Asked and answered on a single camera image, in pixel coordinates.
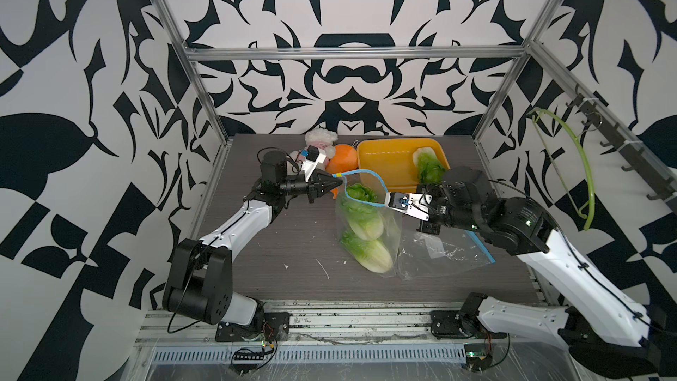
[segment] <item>wooden tabletop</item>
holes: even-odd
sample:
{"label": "wooden tabletop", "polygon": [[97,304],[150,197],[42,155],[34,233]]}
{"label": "wooden tabletop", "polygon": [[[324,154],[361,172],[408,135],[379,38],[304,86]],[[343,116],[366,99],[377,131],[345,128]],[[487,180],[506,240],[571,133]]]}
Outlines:
{"label": "wooden tabletop", "polygon": [[[371,138],[377,137],[340,136],[338,143]],[[434,139],[451,167],[483,169],[470,136]],[[303,135],[237,134],[200,235],[217,228],[242,206],[242,197],[260,176],[256,153],[268,146],[293,151],[305,143]],[[383,278],[363,268],[336,240],[331,194],[314,204],[299,197],[238,255],[233,263],[233,289],[264,300],[462,302],[468,293],[482,292],[504,301],[538,303],[526,265],[504,250],[486,246],[495,263],[485,267],[410,281]]]}

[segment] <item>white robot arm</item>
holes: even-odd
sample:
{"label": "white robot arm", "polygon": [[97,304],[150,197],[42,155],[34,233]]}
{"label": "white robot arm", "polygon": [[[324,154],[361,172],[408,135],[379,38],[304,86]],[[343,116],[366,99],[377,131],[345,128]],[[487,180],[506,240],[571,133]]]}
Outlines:
{"label": "white robot arm", "polygon": [[[288,196],[309,201],[339,186],[340,179],[314,171],[322,151],[311,153],[295,179],[286,177],[286,154],[268,152],[261,180],[239,211],[198,241],[183,240],[175,251],[163,306],[208,323],[247,326],[259,303],[232,291],[232,260],[286,207]],[[471,293],[452,320],[431,326],[444,338],[508,332],[568,350],[583,366],[616,378],[658,370],[657,336],[665,315],[633,301],[580,254],[538,203],[499,199],[481,171],[457,167],[441,185],[419,185],[419,193],[389,193],[387,205],[420,220],[419,231],[440,227],[476,231],[498,248],[537,270],[570,302],[570,307],[530,307]],[[196,269],[208,266],[204,277]]]}

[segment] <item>green lettuce leaf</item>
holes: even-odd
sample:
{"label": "green lettuce leaf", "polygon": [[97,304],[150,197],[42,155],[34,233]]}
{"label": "green lettuce leaf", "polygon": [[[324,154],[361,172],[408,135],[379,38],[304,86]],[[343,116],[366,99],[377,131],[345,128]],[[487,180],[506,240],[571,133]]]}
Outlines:
{"label": "green lettuce leaf", "polygon": [[393,259],[380,238],[364,241],[354,233],[346,231],[341,236],[341,244],[360,265],[371,272],[384,273],[393,267]]}
{"label": "green lettuce leaf", "polygon": [[446,169],[437,159],[435,151],[430,147],[421,147],[413,155],[414,164],[419,169],[419,182],[423,184],[440,184]]}
{"label": "green lettuce leaf", "polygon": [[[377,194],[369,187],[356,183],[346,188],[351,198],[377,203]],[[339,196],[339,206],[355,234],[362,240],[375,240],[383,234],[383,219],[376,206],[360,203],[346,195]]]}

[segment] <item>white plush toy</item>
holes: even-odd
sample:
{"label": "white plush toy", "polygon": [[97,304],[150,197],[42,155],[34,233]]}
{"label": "white plush toy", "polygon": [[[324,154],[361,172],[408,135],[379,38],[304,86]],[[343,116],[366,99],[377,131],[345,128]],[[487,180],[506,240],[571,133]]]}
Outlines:
{"label": "white plush toy", "polygon": [[[329,131],[326,128],[314,128],[309,132],[305,133],[305,146],[315,146],[318,149],[323,149],[327,154],[327,159],[317,165],[317,169],[323,170],[329,164],[329,160],[336,155],[336,149],[334,148],[334,141],[339,139],[339,135],[333,131]],[[305,156],[300,155],[300,150],[293,151],[289,154],[291,158],[297,162],[303,162]],[[287,163],[287,173],[294,174],[292,171],[292,165]]]}

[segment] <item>vent grille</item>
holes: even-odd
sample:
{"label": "vent grille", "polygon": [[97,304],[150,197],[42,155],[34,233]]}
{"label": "vent grille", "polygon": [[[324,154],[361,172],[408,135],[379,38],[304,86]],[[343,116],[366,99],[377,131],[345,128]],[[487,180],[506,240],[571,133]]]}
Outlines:
{"label": "vent grille", "polygon": [[[155,365],[229,363],[240,346],[158,347]],[[271,363],[465,363],[463,344],[281,345]]]}

